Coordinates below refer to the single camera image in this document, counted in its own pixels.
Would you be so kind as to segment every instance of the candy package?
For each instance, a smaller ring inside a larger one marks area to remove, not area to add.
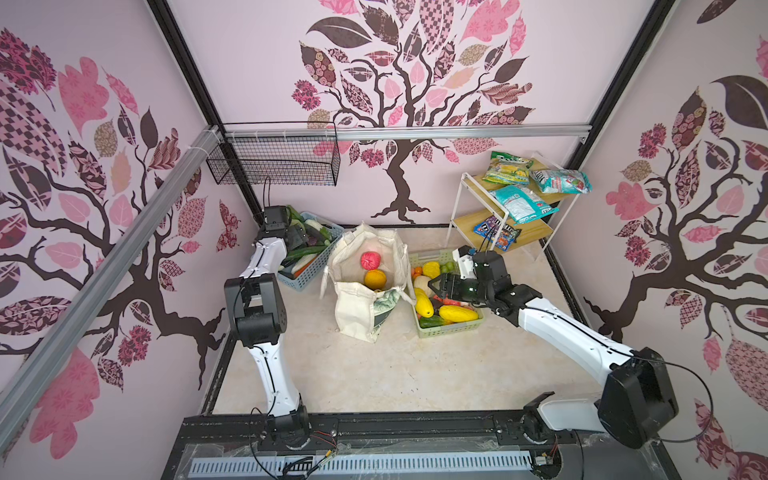
[[[495,184],[528,185],[528,168],[532,165],[533,160],[527,158],[491,152],[491,165],[482,179]]]
[[[496,236],[498,224],[498,218],[496,218],[494,215],[491,215],[490,217],[475,225],[474,230],[475,233],[480,237],[488,239],[488,246],[490,247],[491,243],[493,243],[494,237]],[[509,225],[504,225],[504,228],[502,228],[502,234],[498,236],[496,246],[502,252],[507,251],[509,249],[509,245],[514,243],[515,240],[517,240],[517,238],[520,236],[520,232],[522,232],[522,230],[512,228]]]
[[[491,193],[500,204],[504,205],[515,223],[532,222],[559,211],[558,208],[550,207],[528,187],[509,185]]]
[[[535,170],[531,176],[543,194],[588,194],[589,178],[579,170]]]

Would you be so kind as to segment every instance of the plastic basket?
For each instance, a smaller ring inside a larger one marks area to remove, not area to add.
[[[304,220],[317,220],[323,225],[328,226],[331,237],[333,237],[333,242],[331,242],[328,248],[323,250],[323,252],[318,255],[317,258],[313,260],[313,262],[310,263],[310,265],[295,280],[291,280],[287,276],[281,275],[280,273],[277,274],[277,279],[280,282],[285,283],[287,286],[291,287],[297,292],[304,290],[304,287],[323,270],[326,263],[328,263],[328,257],[330,257],[333,248],[336,247],[336,243],[338,243],[339,238],[341,238],[341,234],[344,233],[344,229],[342,227],[336,225],[333,222],[329,222],[324,218],[318,217],[317,215],[311,214],[310,212],[302,212],[301,217]]]
[[[414,252],[408,255],[408,261],[411,263],[411,268],[416,268],[417,266],[424,266],[427,262],[435,261],[437,263],[440,263],[441,265],[446,262],[450,262],[453,260],[453,250],[433,250],[431,252]],[[410,293],[412,297],[415,297],[415,294],[413,293],[413,279],[409,277],[408,279],[408,287],[410,288]],[[464,332],[467,330],[474,330],[477,327],[480,326],[481,323],[485,321],[485,318],[482,315],[482,309],[475,309],[480,316],[477,320],[472,320],[471,322],[463,322],[463,323],[452,323],[450,325],[442,325],[442,326],[433,326],[428,329],[423,329],[419,325],[419,317],[416,315],[416,309],[411,307],[411,310],[413,311],[413,319],[416,323],[416,329],[419,331],[419,337],[424,338],[427,336],[435,336],[435,335],[443,335],[445,333],[454,333],[454,332]]]

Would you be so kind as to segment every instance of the tree mural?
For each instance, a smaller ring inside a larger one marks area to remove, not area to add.
[[[606,196],[627,221],[616,236],[626,239],[624,256],[634,265],[629,290],[615,311],[585,300],[604,322],[598,331],[621,341],[649,290],[670,290],[664,307],[680,308],[681,328],[697,319],[707,324],[703,357],[712,371],[723,357],[713,314],[719,306],[733,332],[728,369],[768,410],[768,353],[737,338],[744,332],[768,340],[768,147],[727,136],[728,119],[768,131],[768,86],[745,75],[713,83],[725,88],[726,114],[708,109],[697,89],[669,137],[663,124],[641,135],[643,160],[622,171],[631,184],[621,182]],[[709,187],[700,188],[702,177],[713,179]],[[761,293],[747,295],[743,286]]]
[[[8,38],[14,39],[15,47]],[[17,58],[20,43],[4,30],[0,52],[6,58]],[[32,54],[30,58],[48,58],[37,47]],[[18,60],[15,65],[23,64]],[[0,73],[19,85],[21,74],[9,73],[6,64],[0,63],[0,68],[5,68]],[[66,65],[64,72],[58,72],[56,87],[74,125],[66,146],[45,115],[19,90],[0,80],[2,164],[15,187],[15,191],[0,192],[2,212],[10,212],[0,218],[0,250],[7,252],[0,254],[0,297],[16,289],[45,291],[39,283],[33,286],[36,280],[64,282],[72,288],[72,295],[82,289],[146,207],[151,188],[162,185],[157,173],[172,169],[180,157],[176,130],[172,128],[170,136],[161,140],[150,109],[140,116],[128,87],[106,71],[104,74],[109,90],[98,83],[99,69],[90,58],[81,58],[80,70]],[[57,79],[56,75],[52,78],[51,88]],[[39,85],[49,90],[47,84]],[[114,110],[108,106],[110,91],[117,99],[111,105],[119,107],[112,113],[104,109]],[[114,117],[105,120],[109,114]],[[83,127],[90,121],[101,121],[92,141],[82,137]],[[222,338],[214,338],[214,333],[223,309],[204,323],[169,311],[165,305],[165,296],[176,291],[174,278],[184,274],[177,259],[200,247],[193,240],[203,224],[206,204],[206,197],[195,197],[200,176],[198,169],[130,267],[130,284],[106,302],[95,327],[85,333],[99,337],[90,357],[101,380],[110,385],[123,389],[124,369],[146,358],[151,340],[185,335],[197,344],[202,386],[206,354],[221,343]],[[64,216],[51,213],[58,210],[49,209],[51,206],[58,206]],[[226,207],[220,206],[227,232],[233,237],[238,221],[228,211],[225,215]],[[34,230],[41,233],[39,240],[20,251],[20,243]],[[230,246],[236,241],[236,237],[225,239]],[[67,298],[41,295],[6,305],[0,308],[0,333],[40,333],[56,323],[69,303]],[[41,338],[23,348],[0,343],[0,355],[28,355],[40,342]]]
[[[343,127],[519,124],[533,111],[503,107],[532,88],[530,83],[511,83],[526,59],[515,58],[525,40],[522,14],[514,22],[507,20],[519,9],[519,0],[504,5],[501,0],[457,1],[465,10],[475,8],[463,31],[455,28],[454,0],[425,0],[418,11],[415,0],[364,1],[359,8],[353,0],[320,2],[359,21],[328,17],[310,27],[308,34],[319,32],[334,48],[300,44],[302,62],[320,89],[300,80],[292,95],[312,111],[309,120],[315,123],[310,127],[324,128],[328,121]],[[326,100],[332,107],[318,108]],[[415,223],[408,212],[429,208],[410,198],[403,170],[409,158],[433,162],[439,152],[458,163],[458,154],[478,154],[495,145],[491,138],[459,139],[452,146],[421,138],[339,142],[339,151],[349,152],[350,165],[358,160],[368,168],[386,164],[397,195],[372,217],[396,212],[400,220]],[[327,148],[321,144],[316,153],[325,154]]]

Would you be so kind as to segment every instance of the basket of vegetables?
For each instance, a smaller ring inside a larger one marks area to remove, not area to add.
[[[280,264],[277,278],[300,292],[328,263],[328,256],[344,229],[309,212],[299,214],[290,205],[288,211],[288,254]]]
[[[428,282],[440,273],[457,273],[453,250],[416,252],[409,255],[411,287],[416,298],[413,316],[419,337],[474,330],[485,320],[480,309],[451,299],[442,299]]]

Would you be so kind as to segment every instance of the pink wall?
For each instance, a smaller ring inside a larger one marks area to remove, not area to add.
[[[594,328],[712,389],[707,434],[667,444],[681,476],[768,478],[768,5],[709,4],[674,14],[554,248]],[[680,414],[661,435],[687,438],[707,395],[670,376]]]
[[[27,2],[0,28],[5,386],[204,121],[143,2]],[[206,167],[195,175],[3,453],[1,476],[159,477],[227,331],[222,286],[250,254],[247,212],[236,188]]]
[[[186,0],[173,7],[225,121],[311,117],[343,124],[348,118],[349,127],[386,127],[422,124],[422,108],[427,126],[450,118],[493,124],[483,115],[505,111],[505,120],[528,124],[587,123],[651,3]],[[340,35],[329,27],[333,22],[361,33]],[[415,42],[409,37],[425,47],[423,62],[408,55],[396,59],[398,48],[411,51]],[[496,48],[501,57],[484,74],[485,60]],[[510,77],[512,66],[519,70]],[[443,223],[461,172],[481,173],[493,147],[517,154],[540,151],[564,164],[576,140],[496,141],[397,141],[391,157],[387,141],[347,143],[341,145],[336,187],[275,186],[273,202],[293,203],[339,223]],[[417,148],[429,155],[414,156]],[[350,156],[356,150],[359,156]],[[377,213],[384,215],[371,218]]]

